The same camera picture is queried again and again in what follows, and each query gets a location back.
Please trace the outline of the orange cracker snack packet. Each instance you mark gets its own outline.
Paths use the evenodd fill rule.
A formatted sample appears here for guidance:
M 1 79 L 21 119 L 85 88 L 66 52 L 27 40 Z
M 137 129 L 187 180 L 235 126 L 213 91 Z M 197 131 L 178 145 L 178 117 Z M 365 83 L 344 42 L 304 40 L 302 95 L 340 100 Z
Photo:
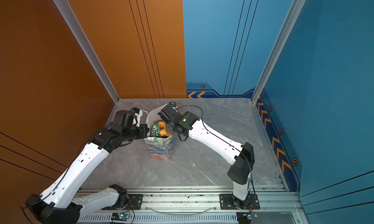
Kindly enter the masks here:
M 166 124 L 164 121 L 158 121 L 158 131 L 166 130 Z

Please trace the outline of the yellow green candy bag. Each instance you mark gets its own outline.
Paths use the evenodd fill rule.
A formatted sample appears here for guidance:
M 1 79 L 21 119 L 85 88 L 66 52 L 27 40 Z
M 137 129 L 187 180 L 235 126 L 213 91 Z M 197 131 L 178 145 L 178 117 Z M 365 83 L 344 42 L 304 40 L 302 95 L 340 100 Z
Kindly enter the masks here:
M 159 131 L 160 131 L 159 123 L 156 122 L 152 126 L 151 137 L 160 137 Z

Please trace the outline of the floral white paper bag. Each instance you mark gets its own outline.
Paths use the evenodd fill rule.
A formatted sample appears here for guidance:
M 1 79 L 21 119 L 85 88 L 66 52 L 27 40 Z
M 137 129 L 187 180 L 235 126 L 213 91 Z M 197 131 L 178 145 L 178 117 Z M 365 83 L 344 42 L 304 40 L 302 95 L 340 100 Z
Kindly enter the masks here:
M 170 160 L 174 148 L 174 135 L 168 138 L 163 137 L 165 134 L 172 133 L 172 131 L 168 129 L 167 124 L 166 130 L 159 131 L 160 137 L 151 137 L 153 124 L 158 121 L 163 121 L 161 117 L 159 117 L 158 112 L 165 106 L 166 104 L 156 109 L 153 109 L 148 113 L 146 124 L 148 125 L 150 131 L 148 133 L 148 136 L 145 138 L 145 144 L 152 158 Z

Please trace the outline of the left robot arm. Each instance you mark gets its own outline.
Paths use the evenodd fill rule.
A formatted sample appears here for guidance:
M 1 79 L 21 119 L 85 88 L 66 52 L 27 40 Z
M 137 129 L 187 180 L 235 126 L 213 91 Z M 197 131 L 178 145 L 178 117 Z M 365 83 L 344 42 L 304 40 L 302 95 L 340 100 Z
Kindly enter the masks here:
M 138 108 L 116 112 L 114 120 L 90 137 L 76 159 L 50 187 L 26 200 L 26 209 L 43 224 L 75 224 L 81 217 L 106 207 L 128 207 L 127 190 L 116 184 L 82 198 L 75 198 L 75 194 L 110 153 L 147 137 L 150 129 L 140 122 L 142 115 L 143 111 Z

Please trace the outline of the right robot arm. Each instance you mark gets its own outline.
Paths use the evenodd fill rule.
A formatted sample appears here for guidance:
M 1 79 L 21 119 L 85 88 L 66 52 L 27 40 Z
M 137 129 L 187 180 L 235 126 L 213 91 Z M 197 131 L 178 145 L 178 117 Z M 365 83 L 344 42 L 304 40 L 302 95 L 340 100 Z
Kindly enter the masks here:
M 246 142 L 235 142 L 209 127 L 203 117 L 192 112 L 181 114 L 175 102 L 159 112 L 159 117 L 171 125 L 179 137 L 195 139 L 223 157 L 229 164 L 228 177 L 233 181 L 231 200 L 237 209 L 252 209 L 256 200 L 252 171 L 255 163 L 254 148 Z

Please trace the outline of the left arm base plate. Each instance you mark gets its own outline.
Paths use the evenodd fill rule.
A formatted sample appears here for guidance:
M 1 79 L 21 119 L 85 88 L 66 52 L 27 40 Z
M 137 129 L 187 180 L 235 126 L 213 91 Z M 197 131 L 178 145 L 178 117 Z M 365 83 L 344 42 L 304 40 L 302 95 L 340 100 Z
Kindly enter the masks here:
M 143 201 L 143 194 L 120 195 L 118 201 L 102 210 L 140 210 Z

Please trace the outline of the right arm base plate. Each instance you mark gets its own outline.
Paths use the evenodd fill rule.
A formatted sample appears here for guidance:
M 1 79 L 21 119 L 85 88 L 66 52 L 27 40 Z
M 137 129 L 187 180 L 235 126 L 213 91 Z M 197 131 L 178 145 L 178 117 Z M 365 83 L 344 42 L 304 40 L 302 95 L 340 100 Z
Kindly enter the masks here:
M 249 193 L 243 201 L 233 194 L 220 194 L 219 198 L 222 210 L 259 210 L 261 208 L 258 196 L 254 193 Z

